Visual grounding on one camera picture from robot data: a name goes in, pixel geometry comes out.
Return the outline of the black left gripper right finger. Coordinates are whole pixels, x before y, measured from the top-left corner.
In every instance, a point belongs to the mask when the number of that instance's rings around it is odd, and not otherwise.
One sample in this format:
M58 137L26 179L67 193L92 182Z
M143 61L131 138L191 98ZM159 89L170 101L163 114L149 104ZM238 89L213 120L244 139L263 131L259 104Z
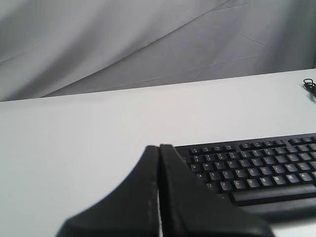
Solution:
M165 237L270 237L263 219L219 197L188 168L172 145L159 148L159 205Z

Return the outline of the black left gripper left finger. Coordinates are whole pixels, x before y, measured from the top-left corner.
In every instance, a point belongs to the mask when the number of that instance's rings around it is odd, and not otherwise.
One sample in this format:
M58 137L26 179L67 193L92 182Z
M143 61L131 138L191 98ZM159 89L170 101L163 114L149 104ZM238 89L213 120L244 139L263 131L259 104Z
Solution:
M159 149L147 146L130 174L105 198L65 221L60 237L158 237Z

